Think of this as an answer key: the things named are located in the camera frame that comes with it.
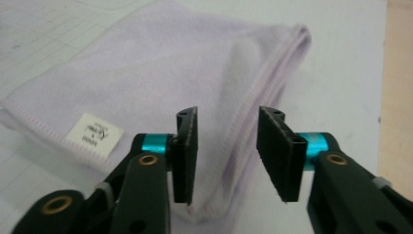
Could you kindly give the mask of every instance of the screw hole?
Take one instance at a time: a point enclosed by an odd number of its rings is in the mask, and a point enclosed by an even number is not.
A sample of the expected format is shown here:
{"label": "screw hole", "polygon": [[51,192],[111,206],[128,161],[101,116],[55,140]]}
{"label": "screw hole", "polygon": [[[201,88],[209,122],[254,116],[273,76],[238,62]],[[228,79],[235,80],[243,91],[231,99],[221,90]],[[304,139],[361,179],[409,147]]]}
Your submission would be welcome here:
{"label": "screw hole", "polygon": [[347,165],[347,160],[339,155],[334,155],[334,154],[328,155],[327,160],[333,164],[342,165],[342,166]]}
{"label": "screw hole", "polygon": [[389,233],[389,234],[398,233],[397,229],[395,229],[395,227],[389,222],[378,220],[378,221],[376,221],[376,225],[384,233]]}
{"label": "screw hole", "polygon": [[70,196],[62,195],[49,200],[42,208],[42,214],[54,215],[66,210],[72,204]]}
{"label": "screw hole", "polygon": [[146,155],[146,156],[139,158],[138,162],[142,166],[150,166],[158,162],[158,157],[154,155]]}
{"label": "screw hole", "polygon": [[130,224],[130,233],[142,233],[145,229],[146,223],[144,220],[135,220]]}

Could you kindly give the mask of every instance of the white table surface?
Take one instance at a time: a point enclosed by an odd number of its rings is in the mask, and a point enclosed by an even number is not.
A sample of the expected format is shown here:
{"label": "white table surface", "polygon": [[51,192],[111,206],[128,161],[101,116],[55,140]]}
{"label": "white table surface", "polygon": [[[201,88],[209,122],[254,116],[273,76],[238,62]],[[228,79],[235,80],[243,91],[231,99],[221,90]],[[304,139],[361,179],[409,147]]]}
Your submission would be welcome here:
{"label": "white table surface", "polygon": [[[0,0],[0,98],[72,58],[114,22],[150,0]],[[312,48],[287,83],[280,109],[295,132],[330,132],[342,149],[377,171],[386,1],[179,0],[202,11],[262,23],[308,25]],[[0,232],[12,230],[43,195],[93,191],[97,175],[0,126]],[[313,233],[306,204],[284,204],[259,167],[234,233]]]}

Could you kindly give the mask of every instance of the towel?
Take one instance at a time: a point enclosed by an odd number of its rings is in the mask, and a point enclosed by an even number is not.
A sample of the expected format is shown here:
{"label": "towel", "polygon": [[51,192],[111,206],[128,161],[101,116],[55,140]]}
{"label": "towel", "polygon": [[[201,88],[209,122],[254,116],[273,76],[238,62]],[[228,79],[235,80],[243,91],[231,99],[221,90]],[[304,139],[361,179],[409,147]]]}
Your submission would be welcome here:
{"label": "towel", "polygon": [[[236,213],[253,172],[247,168],[259,158],[258,106],[277,106],[310,41],[303,25],[262,25],[158,1],[11,92],[0,101],[0,122],[107,174],[136,134],[176,133],[175,114],[198,106],[193,204],[171,209],[175,222],[204,223]],[[124,130],[107,158],[66,138],[85,112]]]}

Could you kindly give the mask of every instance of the towel label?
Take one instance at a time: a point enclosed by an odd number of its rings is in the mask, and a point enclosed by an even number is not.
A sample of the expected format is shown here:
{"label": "towel label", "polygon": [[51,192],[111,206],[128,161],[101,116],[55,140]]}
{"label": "towel label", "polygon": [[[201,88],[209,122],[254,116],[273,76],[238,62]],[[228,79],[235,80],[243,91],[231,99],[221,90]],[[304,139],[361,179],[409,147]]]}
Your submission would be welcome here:
{"label": "towel label", "polygon": [[90,113],[84,113],[66,138],[107,158],[123,133],[124,130]]}

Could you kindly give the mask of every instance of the lavender towel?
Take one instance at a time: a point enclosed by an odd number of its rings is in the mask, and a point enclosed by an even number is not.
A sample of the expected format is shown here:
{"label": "lavender towel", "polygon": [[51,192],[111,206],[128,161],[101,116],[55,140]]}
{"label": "lavender towel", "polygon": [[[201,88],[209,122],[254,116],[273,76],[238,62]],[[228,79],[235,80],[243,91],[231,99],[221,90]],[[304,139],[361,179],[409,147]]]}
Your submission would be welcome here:
{"label": "lavender towel", "polygon": [[[2,99],[0,122],[108,173],[136,134],[175,133],[176,112],[198,106],[193,204],[171,205],[178,223],[218,218],[238,201],[245,168],[258,158],[258,105],[277,105],[309,46],[304,26],[260,25],[159,1]],[[125,130],[107,159],[65,138],[84,112]]]}

